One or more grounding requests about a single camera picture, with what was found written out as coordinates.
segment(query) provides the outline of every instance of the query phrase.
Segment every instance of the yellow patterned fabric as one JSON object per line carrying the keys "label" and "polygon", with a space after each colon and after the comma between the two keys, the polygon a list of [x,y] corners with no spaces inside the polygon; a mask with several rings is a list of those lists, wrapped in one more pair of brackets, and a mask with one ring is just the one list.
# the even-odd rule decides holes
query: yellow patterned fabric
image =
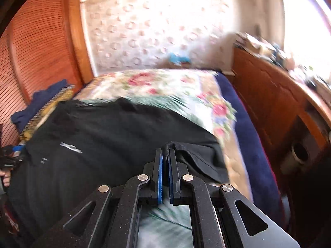
{"label": "yellow patterned fabric", "polygon": [[70,100],[73,97],[72,88],[73,86],[63,88],[54,98],[46,103],[42,109],[40,109],[20,134],[20,139],[22,141],[29,141],[32,138],[34,132],[47,120],[59,102]]}

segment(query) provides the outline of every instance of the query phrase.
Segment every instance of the pink flower pattern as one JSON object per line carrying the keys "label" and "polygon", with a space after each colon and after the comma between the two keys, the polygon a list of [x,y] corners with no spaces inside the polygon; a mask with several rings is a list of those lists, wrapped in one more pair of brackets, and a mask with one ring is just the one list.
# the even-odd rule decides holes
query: pink flower pattern
{"label": "pink flower pattern", "polygon": [[216,116],[225,116],[227,114],[227,107],[224,104],[216,104],[212,108],[212,113]]}
{"label": "pink flower pattern", "polygon": [[224,136],[224,129],[222,127],[214,128],[213,132],[217,137],[223,137]]}
{"label": "pink flower pattern", "polygon": [[158,91],[157,91],[155,88],[151,88],[151,89],[149,89],[148,92],[149,92],[150,94],[157,94],[157,93],[158,93]]}
{"label": "pink flower pattern", "polygon": [[131,86],[150,86],[154,80],[154,74],[150,72],[143,72],[136,75],[133,75],[128,79],[127,83]]}

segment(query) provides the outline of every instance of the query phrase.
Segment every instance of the clutter on dresser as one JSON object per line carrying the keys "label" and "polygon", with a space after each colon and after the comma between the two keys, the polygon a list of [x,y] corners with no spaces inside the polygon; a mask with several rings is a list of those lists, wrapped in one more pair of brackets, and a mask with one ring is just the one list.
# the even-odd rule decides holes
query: clutter on dresser
{"label": "clutter on dresser", "polygon": [[292,71],[295,68],[298,67],[298,64],[296,64],[293,53],[289,57],[285,57],[284,63],[283,63],[283,68],[286,69],[287,71]]}
{"label": "clutter on dresser", "polygon": [[236,33],[236,35],[236,43],[241,45],[247,52],[251,54],[258,54],[260,56],[270,58],[271,55],[276,51],[276,49],[263,38],[258,40],[248,33]]}
{"label": "clutter on dresser", "polygon": [[326,104],[331,108],[331,87],[321,77],[314,77],[312,79],[316,85],[316,92],[322,97]]}

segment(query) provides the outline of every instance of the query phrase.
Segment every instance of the floral bedspread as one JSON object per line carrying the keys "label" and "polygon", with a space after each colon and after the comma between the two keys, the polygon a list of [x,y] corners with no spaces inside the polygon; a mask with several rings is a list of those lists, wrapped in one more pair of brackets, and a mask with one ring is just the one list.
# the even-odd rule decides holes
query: floral bedspread
{"label": "floral bedspread", "polygon": [[116,100],[173,110],[216,136],[223,146],[235,110],[220,94],[214,72],[202,70],[127,70],[97,77],[76,99]]}

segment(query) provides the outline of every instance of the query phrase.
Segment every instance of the metal bolt head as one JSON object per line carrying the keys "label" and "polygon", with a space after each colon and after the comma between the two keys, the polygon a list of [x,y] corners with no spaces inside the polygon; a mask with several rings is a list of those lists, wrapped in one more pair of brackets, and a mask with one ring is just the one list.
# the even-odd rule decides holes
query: metal bolt head
{"label": "metal bolt head", "polygon": [[183,179],[185,181],[192,181],[193,180],[193,176],[190,175],[190,174],[185,174],[185,175],[183,175]]}
{"label": "metal bolt head", "polygon": [[225,185],[222,186],[222,189],[225,192],[231,192],[233,190],[233,186],[232,185],[229,185],[229,184],[225,184]]}
{"label": "metal bolt head", "polygon": [[101,186],[99,186],[98,190],[99,190],[99,192],[101,192],[101,193],[108,192],[108,190],[109,190],[109,186],[107,186],[107,185],[101,185]]}
{"label": "metal bolt head", "polygon": [[148,179],[148,175],[147,174],[141,174],[138,176],[138,179],[140,181],[146,181]]}

